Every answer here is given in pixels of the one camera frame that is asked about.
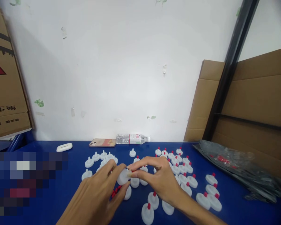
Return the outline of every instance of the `right hand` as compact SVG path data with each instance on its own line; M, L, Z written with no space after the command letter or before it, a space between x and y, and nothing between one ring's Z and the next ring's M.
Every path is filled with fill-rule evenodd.
M157 172L151 174L143 170L137 170L145 165L154 166ZM148 182L162 200L175 208L179 205L180 197L183 197L186 194L179 186L171 167L169 166L169 162L165 157L147 156L142 160L130 164L127 168L134 171L131 174L132 178L136 177Z

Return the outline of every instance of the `white wall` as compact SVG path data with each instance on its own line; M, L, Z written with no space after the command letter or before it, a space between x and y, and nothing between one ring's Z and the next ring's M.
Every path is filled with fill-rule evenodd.
M260 0L239 61L281 49L281 0Z
M174 142L183 141L202 61L224 61L242 3L9 2L1 0L0 6L16 45L38 140L89 141L136 132ZM37 99L44 107L34 103ZM148 120L152 115L156 119Z

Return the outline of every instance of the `black metal frame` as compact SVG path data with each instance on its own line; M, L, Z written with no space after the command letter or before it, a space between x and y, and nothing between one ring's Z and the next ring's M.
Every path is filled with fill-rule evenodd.
M241 5L225 59L223 73L219 81L219 86L214 97L203 135L204 140L211 141L214 134L258 2L259 0L243 0Z

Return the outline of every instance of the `plastic water bottle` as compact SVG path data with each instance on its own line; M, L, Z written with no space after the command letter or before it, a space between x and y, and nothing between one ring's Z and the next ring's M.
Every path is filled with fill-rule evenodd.
M150 141L150 137L145 137L142 134L118 134L116 136L117 144L143 144Z

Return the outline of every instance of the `bottle label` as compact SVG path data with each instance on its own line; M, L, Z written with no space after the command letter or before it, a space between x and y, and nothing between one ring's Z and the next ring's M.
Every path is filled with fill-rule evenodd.
M141 136L139 134L129 134L129 144L141 144Z

